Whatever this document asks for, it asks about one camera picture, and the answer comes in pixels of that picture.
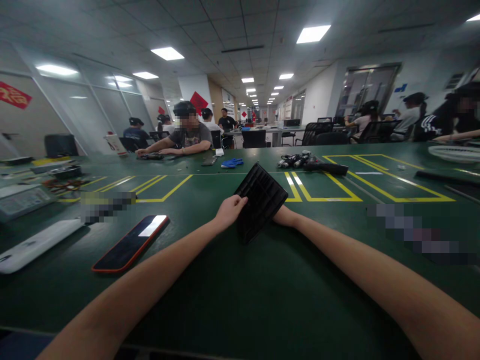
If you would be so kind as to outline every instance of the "green workbench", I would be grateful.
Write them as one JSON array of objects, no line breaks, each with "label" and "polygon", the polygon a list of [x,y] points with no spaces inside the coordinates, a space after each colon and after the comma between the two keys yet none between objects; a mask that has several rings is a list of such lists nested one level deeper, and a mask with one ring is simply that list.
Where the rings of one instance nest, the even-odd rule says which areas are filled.
[{"label": "green workbench", "polygon": [[[209,167],[201,163],[212,152],[163,161],[133,155],[82,158],[82,169],[92,180],[83,191],[137,188],[138,202],[109,222],[80,229],[17,273],[1,275],[0,328],[57,333],[118,278],[93,273],[91,267],[143,217],[168,215],[170,224],[140,262],[212,219],[256,162],[288,191],[285,204],[290,209],[391,256],[480,316],[477,266],[439,265],[435,256],[414,252],[401,229],[386,229],[384,217],[369,216],[368,209],[378,204],[396,204],[396,215],[421,217],[423,229],[480,252],[480,206],[441,183],[414,177],[419,168],[468,175],[464,170],[471,177],[480,171],[437,159],[427,147],[399,143],[226,150]],[[301,150],[349,165],[350,173],[342,178],[277,168],[281,155]],[[243,158],[244,165],[222,169],[221,162],[231,158]],[[16,173],[3,183],[41,180],[18,173],[27,168],[1,169]],[[356,174],[371,172],[380,174]],[[0,253],[59,220],[79,216],[77,198],[64,194],[58,202],[0,224]],[[374,301],[306,238],[273,223],[246,246],[240,244],[235,225],[214,239],[125,346],[229,359],[418,358]]]}]

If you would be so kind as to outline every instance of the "blue glove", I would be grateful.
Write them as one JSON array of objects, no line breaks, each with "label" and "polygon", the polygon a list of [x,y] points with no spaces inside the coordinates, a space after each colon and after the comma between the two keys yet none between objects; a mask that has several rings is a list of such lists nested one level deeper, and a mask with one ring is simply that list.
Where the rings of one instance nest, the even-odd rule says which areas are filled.
[{"label": "blue glove", "polygon": [[243,159],[233,158],[221,163],[222,168],[235,169],[237,165],[242,165],[244,163]]}]

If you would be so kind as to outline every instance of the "black tray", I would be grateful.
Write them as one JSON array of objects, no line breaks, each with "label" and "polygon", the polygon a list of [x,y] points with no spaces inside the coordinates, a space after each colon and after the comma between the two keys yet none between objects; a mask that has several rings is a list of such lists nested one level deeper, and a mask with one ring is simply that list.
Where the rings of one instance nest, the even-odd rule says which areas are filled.
[{"label": "black tray", "polygon": [[236,221],[237,231],[245,245],[255,239],[289,197],[258,162],[250,169],[235,194],[248,197]]}]

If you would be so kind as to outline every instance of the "white bottle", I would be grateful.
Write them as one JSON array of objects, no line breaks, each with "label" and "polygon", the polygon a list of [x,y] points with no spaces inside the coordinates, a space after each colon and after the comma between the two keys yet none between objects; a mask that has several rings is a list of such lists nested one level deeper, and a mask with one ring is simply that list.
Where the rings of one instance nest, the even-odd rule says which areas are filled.
[{"label": "white bottle", "polygon": [[109,131],[106,136],[103,137],[108,145],[110,145],[110,149],[115,151],[118,156],[126,156],[128,155],[127,150],[125,150],[124,146],[120,142],[119,137],[114,134],[113,132]]}]

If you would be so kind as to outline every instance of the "orange phone case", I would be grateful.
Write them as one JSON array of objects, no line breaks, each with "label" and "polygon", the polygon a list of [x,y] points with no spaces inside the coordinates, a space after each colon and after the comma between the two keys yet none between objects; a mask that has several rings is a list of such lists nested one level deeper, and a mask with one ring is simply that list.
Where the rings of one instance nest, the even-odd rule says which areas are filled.
[{"label": "orange phone case", "polygon": [[[133,228],[135,229],[147,216],[145,216],[142,220],[140,220],[140,222],[138,222],[137,225],[135,225]],[[161,222],[160,225],[158,225],[158,227],[155,229],[155,231],[145,240],[145,242],[143,243],[142,246],[140,246],[140,248],[137,250],[136,253],[133,254],[133,256],[130,258],[130,260],[128,260],[128,262],[121,268],[118,268],[118,269],[95,269],[95,265],[97,265],[100,261],[102,261],[102,259],[107,256],[107,254],[112,251],[112,249],[114,247],[116,247],[118,245],[118,243],[120,243],[128,234],[130,234],[130,232],[133,230],[130,230],[129,232],[126,233],[126,235],[124,237],[122,237],[119,241],[116,242],[115,245],[113,245],[106,253],[105,255],[103,255],[100,260],[98,260],[95,265],[93,265],[91,267],[91,270],[93,272],[96,272],[96,273],[109,273],[109,274],[114,274],[114,273],[121,273],[123,271],[125,271],[126,269],[128,269],[132,263],[138,258],[138,256],[142,253],[142,251],[145,249],[145,247],[147,247],[147,245],[150,243],[150,241],[152,241],[153,238],[155,238],[157,236],[157,234],[159,233],[159,231],[165,226],[165,224],[169,221],[169,217],[166,216],[165,217],[165,220],[163,220]]]}]

